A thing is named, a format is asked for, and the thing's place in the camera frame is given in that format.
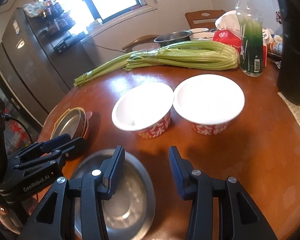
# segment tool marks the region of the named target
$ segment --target round wooden table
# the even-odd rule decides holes
[[[112,109],[128,90],[144,82],[163,82],[174,90],[183,80],[206,73],[232,79],[245,95],[242,113],[224,132],[198,134],[173,108],[169,128],[154,139],[141,139],[112,124]],[[63,173],[69,179],[89,154],[124,146],[143,163],[154,185],[156,210],[145,239],[186,237],[191,201],[183,201],[175,188],[168,161],[168,149],[173,145],[194,168],[210,177],[239,179],[277,237],[285,239],[300,225],[300,127],[277,94],[277,77],[278,69],[270,61],[259,78],[246,76],[239,69],[214,72],[158,66],[118,70],[72,89],[48,116],[38,141],[50,138],[54,123],[68,108],[80,106],[92,111],[88,153],[68,162]],[[46,191],[40,193],[40,199]],[[213,232],[217,239],[218,208],[217,202],[214,204]]]

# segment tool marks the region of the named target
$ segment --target stainless steel bowl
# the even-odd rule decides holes
[[[65,111],[55,123],[51,139],[57,138],[62,134],[69,134],[72,139],[82,135],[85,125],[85,112],[79,108],[73,108]]]
[[[90,155],[75,169],[71,179],[82,178],[98,169],[114,150],[101,150]],[[149,230],[155,210],[154,189],[148,172],[130,153],[125,153],[122,178],[116,193],[111,200],[102,201],[102,208],[110,240],[140,240]],[[74,228],[76,235],[82,239],[80,198],[75,202]]]
[[[160,47],[164,47],[177,42],[189,41],[191,35],[192,35],[191,31],[168,33],[165,35],[161,35],[158,38],[155,38],[154,42],[157,42]]]

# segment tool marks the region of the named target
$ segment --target paper cup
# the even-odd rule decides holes
[[[159,82],[145,83],[125,93],[112,110],[112,122],[120,130],[143,139],[162,135],[170,123],[172,89]]]
[[[215,135],[223,132],[229,122],[244,107],[241,88],[219,75],[199,75],[183,81],[174,91],[173,106],[200,134]]]

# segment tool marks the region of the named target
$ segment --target black cylinder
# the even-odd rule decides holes
[[[278,88],[300,106],[300,12],[291,0],[278,0],[283,28],[283,52]]]

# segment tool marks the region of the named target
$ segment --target chair backrest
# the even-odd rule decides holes
[[[137,38],[133,42],[130,42],[128,45],[124,46],[122,50],[125,50],[126,53],[132,52],[133,47],[140,44],[152,43],[153,40],[159,36],[160,35],[154,35],[154,34],[142,36],[140,38]]]
[[[215,28],[215,21],[207,21],[204,23],[195,23],[194,21],[199,20],[211,20],[211,19],[218,19],[220,16],[222,16],[225,13],[224,10],[204,10],[204,11],[197,11],[197,12],[190,12],[186,13],[186,19],[188,21],[188,24],[190,26],[190,29],[195,28],[208,28],[212,29]]]

